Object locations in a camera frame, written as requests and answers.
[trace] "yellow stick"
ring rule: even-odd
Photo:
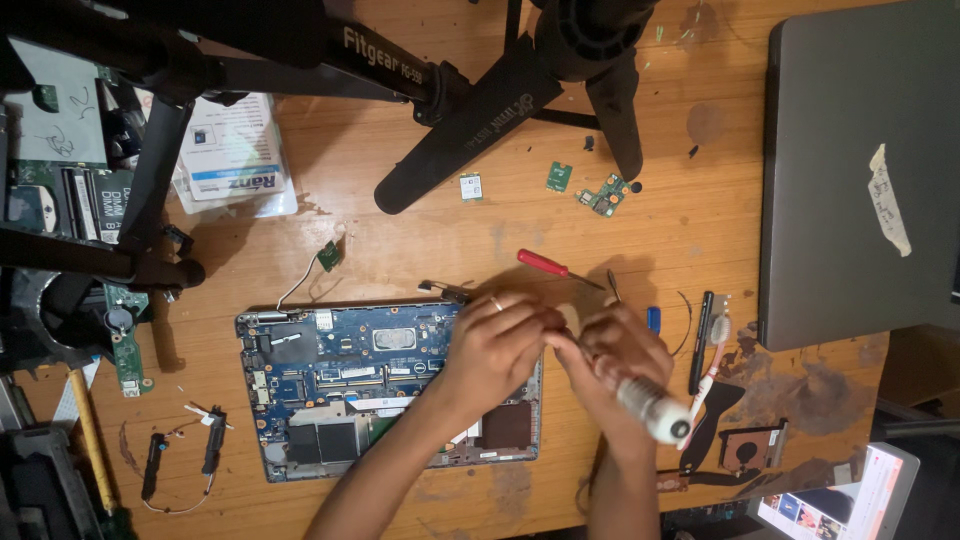
[[[77,401],[77,411],[80,413],[80,425],[84,428],[86,451],[93,466],[93,477],[97,479],[97,489],[100,490],[100,500],[108,516],[113,515],[117,501],[110,491],[110,478],[107,475],[107,466],[104,465],[104,456],[100,452],[100,439],[97,438],[97,426],[93,422],[93,412],[90,410],[90,400],[86,396],[86,381],[81,369],[70,370],[70,385],[73,387],[73,397]]]

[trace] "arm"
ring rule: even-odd
[[[562,328],[564,318],[527,295],[495,300],[460,312],[444,370],[334,487],[305,538],[379,538],[437,450],[530,377],[544,331]]]
[[[588,319],[579,343],[559,332],[549,333],[546,340],[554,347],[577,398],[607,439],[607,451],[590,490],[589,537],[660,538],[656,442],[594,376],[592,365],[610,356],[632,373],[665,386],[673,373],[673,357],[622,304]]]

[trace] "gray laptop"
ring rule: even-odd
[[[760,343],[960,327],[960,2],[789,18],[766,99]]]

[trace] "human hand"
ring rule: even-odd
[[[670,381],[673,356],[636,314],[615,303],[585,321],[579,343],[569,331],[549,332],[546,342],[554,348],[580,403],[607,437],[614,459],[630,459],[641,445],[653,444],[646,428],[617,402],[615,388],[595,370],[615,363],[631,376],[662,386]]]
[[[462,424],[457,429],[465,429],[530,378],[545,346],[544,332],[565,325],[559,311],[528,294],[500,292],[474,300],[457,315],[446,366],[423,397],[439,397]]]

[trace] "white wire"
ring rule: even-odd
[[[291,287],[290,290],[287,291],[287,294],[284,294],[283,296],[280,297],[279,300],[276,301],[277,311],[279,311],[280,313],[297,313],[298,312],[296,309],[293,309],[293,310],[280,309],[280,305],[283,304],[283,301],[286,300],[288,296],[290,296],[295,290],[297,290],[297,287],[301,286],[303,282],[306,281],[306,277],[310,275],[310,270],[313,270],[314,260],[317,260],[316,254],[310,256],[310,265],[306,267],[306,272],[303,273],[303,277],[300,278],[300,281],[298,281],[296,285]]]
[[[185,510],[164,510],[163,508],[154,508],[150,506],[150,503],[147,503],[146,501],[143,502],[143,505],[150,508],[154,512],[163,512],[164,514],[185,514],[190,510],[196,509],[197,506],[200,506],[201,504],[204,503],[204,501],[206,501],[206,498],[209,497],[210,495],[210,488],[213,487],[213,477],[215,477],[216,475],[217,475],[216,473],[213,473],[212,475],[210,475],[210,481],[206,483],[206,490],[204,491],[204,497],[200,499],[200,502],[194,504],[193,506],[190,506]]]

